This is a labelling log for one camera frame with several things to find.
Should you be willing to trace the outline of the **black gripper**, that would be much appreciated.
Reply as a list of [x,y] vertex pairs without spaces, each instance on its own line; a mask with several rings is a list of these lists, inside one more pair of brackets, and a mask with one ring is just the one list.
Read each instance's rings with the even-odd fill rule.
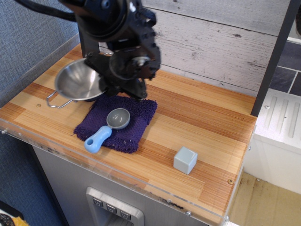
[[86,34],[107,44],[111,56],[88,53],[85,63],[100,74],[99,89],[107,96],[126,93],[136,100],[147,97],[145,80],[160,68],[153,26],[156,16],[141,2],[92,2],[84,5]]

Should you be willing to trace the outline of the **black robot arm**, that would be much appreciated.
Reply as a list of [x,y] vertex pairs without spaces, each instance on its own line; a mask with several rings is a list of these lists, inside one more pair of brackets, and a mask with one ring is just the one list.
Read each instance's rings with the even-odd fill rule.
[[85,64],[99,73],[99,89],[113,96],[124,92],[137,101],[147,97],[145,80],[161,64],[153,26],[156,16],[139,0],[63,0],[79,28],[105,42],[111,56],[89,52]]

